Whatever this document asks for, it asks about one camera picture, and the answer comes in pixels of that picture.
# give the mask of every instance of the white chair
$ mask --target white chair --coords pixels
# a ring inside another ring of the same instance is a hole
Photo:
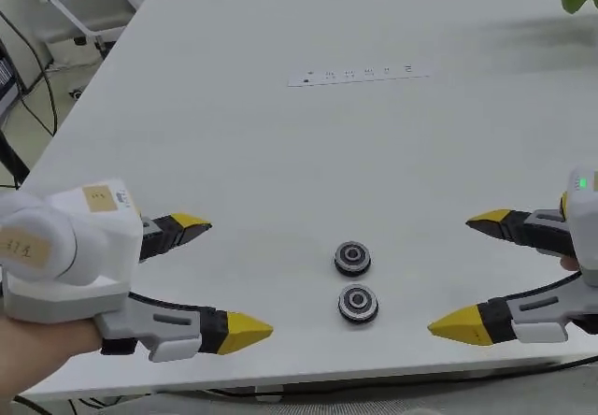
[[[48,0],[30,18],[35,36],[45,43],[90,39],[103,57],[106,40],[118,36],[140,0]]]

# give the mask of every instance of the yellow fingertip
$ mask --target yellow fingertip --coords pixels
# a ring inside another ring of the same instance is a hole
[[[170,217],[172,217],[175,221],[177,221],[180,224],[180,226],[182,226],[183,228],[189,228],[190,226],[193,226],[193,225],[210,225],[211,224],[210,222],[205,221],[204,219],[200,219],[199,217],[195,217],[195,216],[190,216],[189,214],[184,214],[182,212],[171,214]]]
[[[508,215],[509,212],[511,212],[511,209],[495,209],[494,211],[485,212],[484,214],[480,214],[479,216],[472,217],[468,220],[468,222],[500,222]]]
[[[479,314],[477,305],[456,310],[428,326],[434,335],[470,345],[493,344]]]
[[[274,328],[240,312],[227,312],[228,336],[218,349],[218,354],[230,354],[270,337]]]

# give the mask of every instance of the white wall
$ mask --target white wall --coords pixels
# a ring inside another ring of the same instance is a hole
[[[0,0],[0,9],[34,45],[42,63],[46,65],[50,61],[50,53],[46,46],[36,41],[27,24],[27,15],[39,5],[39,0]],[[0,39],[7,45],[8,53],[15,62],[25,86],[31,86],[40,74],[33,54],[2,20]]]

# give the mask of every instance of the small paper label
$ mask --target small paper label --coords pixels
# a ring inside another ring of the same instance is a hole
[[[44,268],[50,258],[50,243],[20,228],[5,227],[0,230],[0,256]]]
[[[116,211],[117,206],[112,196],[112,191],[106,185],[86,186],[83,188],[83,194],[87,200],[87,205],[91,212],[109,212]]]

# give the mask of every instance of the human hand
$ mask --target human hand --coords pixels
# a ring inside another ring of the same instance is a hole
[[[561,266],[565,270],[569,270],[570,272],[577,272],[579,270],[579,263],[577,259],[569,258],[569,257],[562,257],[561,258]]]
[[[102,337],[91,320],[36,324],[0,317],[0,400],[12,399],[71,357],[101,346]]]

